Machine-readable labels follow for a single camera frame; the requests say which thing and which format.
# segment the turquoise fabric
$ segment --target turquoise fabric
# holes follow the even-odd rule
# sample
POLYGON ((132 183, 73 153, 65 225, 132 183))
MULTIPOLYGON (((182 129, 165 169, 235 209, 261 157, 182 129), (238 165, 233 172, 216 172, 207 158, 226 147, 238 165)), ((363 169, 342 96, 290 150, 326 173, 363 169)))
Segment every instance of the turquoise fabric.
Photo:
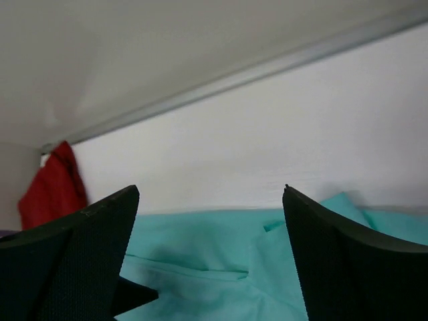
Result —
MULTIPOLYGON (((384 233, 428 240, 425 218, 360 211, 345 194, 322 204, 384 233)), ((282 209, 138 216, 121 275, 159 299, 120 321, 308 319, 282 209)))

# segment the white wall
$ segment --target white wall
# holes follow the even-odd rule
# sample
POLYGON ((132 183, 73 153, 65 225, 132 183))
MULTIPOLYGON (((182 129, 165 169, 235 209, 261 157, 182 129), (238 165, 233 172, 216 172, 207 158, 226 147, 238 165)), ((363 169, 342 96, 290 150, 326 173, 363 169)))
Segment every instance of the white wall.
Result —
POLYGON ((36 174, 39 160, 34 148, 0 142, 0 229, 21 229, 17 203, 36 174))
POLYGON ((140 212, 315 199, 428 209, 428 25, 75 146, 91 200, 140 212))
POLYGON ((427 12, 425 2, 0 1, 0 139, 56 144, 372 20, 427 12))

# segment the metal rail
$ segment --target metal rail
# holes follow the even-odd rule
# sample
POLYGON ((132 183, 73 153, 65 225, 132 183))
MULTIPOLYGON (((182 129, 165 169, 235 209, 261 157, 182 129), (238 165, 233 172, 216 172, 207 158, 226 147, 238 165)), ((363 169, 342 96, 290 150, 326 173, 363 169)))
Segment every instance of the metal rail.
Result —
MULTIPOLYGON (((67 140, 70 144, 82 142, 260 79, 354 49, 366 43, 394 35, 427 22, 428 1, 424 1, 420 5, 301 47, 300 49, 285 53, 278 58, 225 76, 214 82, 182 92, 165 100, 141 106, 136 110, 119 115, 101 124, 62 137, 62 140, 67 140)), ((42 154, 49 153, 56 143, 51 142, 44 145, 41 148, 42 154)))

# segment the gray wall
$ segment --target gray wall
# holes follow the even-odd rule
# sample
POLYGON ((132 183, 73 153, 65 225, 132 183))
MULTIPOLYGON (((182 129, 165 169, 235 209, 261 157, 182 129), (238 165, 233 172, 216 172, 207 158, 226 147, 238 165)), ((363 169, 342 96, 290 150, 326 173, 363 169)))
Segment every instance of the gray wall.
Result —
POLYGON ((0 229, 21 229, 17 202, 40 164, 34 148, 0 142, 0 229))

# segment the red towel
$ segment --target red towel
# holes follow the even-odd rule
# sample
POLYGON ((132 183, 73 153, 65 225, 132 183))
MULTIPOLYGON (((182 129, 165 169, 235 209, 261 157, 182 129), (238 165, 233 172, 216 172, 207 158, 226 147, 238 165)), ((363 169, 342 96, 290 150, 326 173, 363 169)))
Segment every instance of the red towel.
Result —
POLYGON ((61 143, 18 202, 23 229, 31 229, 88 206, 72 148, 61 143))

